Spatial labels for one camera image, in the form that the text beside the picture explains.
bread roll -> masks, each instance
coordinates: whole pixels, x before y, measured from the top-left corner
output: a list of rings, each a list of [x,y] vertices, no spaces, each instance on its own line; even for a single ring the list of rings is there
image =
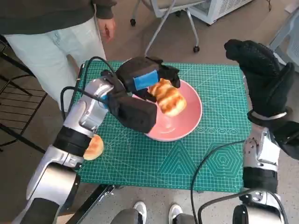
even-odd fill
[[[97,134],[94,134],[83,157],[85,160],[94,160],[98,158],[103,153],[103,151],[104,142],[102,138]]]
[[[149,93],[156,97],[162,113],[167,116],[177,116],[187,106],[185,98],[169,80],[161,78],[160,82],[149,87]]]

white sneaker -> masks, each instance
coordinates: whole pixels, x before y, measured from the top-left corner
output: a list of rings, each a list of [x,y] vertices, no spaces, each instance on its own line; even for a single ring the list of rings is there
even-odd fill
[[[147,216],[147,211],[146,211],[145,203],[143,203],[143,202],[137,202],[134,205],[134,209],[136,209],[140,213],[140,215],[142,215],[142,222],[143,222],[143,224],[145,224],[146,216]]]
[[[173,219],[181,213],[183,213],[182,208],[177,204],[173,204],[169,209],[169,214],[168,214],[169,224],[172,224]]]

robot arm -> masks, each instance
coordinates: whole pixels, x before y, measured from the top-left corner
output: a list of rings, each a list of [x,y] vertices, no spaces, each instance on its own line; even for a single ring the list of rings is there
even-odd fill
[[[240,197],[242,205],[235,208],[233,223],[287,223],[269,192],[277,194],[280,148],[299,158],[299,124],[290,120],[292,111],[285,106],[294,66],[288,63],[281,70],[273,53],[252,41],[230,40],[225,49],[227,58],[237,61],[246,77],[253,107],[248,113],[252,131],[243,147],[241,191],[264,189]]]
[[[92,80],[85,91],[107,104],[83,95],[71,108],[28,184],[25,209],[13,223],[51,224],[61,211],[69,208],[80,184],[75,170],[81,167],[85,150],[107,112],[126,127],[149,132],[156,123],[157,106],[130,97],[127,92],[138,91],[138,86],[147,88],[161,77],[179,86],[177,69],[169,69],[161,60],[138,57],[124,63],[117,70],[117,77],[103,71],[101,77]]]

dark sweater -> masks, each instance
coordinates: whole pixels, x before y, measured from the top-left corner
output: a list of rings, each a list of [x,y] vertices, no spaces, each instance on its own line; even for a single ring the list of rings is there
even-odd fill
[[[82,24],[96,16],[111,19],[113,0],[1,0],[0,34],[43,34]]]

grid pattern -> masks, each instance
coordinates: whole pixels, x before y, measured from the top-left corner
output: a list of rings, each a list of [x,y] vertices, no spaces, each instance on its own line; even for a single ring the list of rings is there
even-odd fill
[[[180,78],[199,94],[203,116],[198,127],[181,140],[158,142],[124,128],[108,114],[97,131],[104,141],[104,153],[94,161],[84,162],[79,170],[82,182],[190,189],[196,167],[211,149],[247,138],[250,123],[238,66],[165,64],[180,69]],[[116,69],[121,62],[111,62],[111,65]],[[107,69],[104,63],[92,62],[87,81],[99,77],[104,69]],[[215,153],[200,171],[194,189],[238,192],[241,185],[240,144]]]

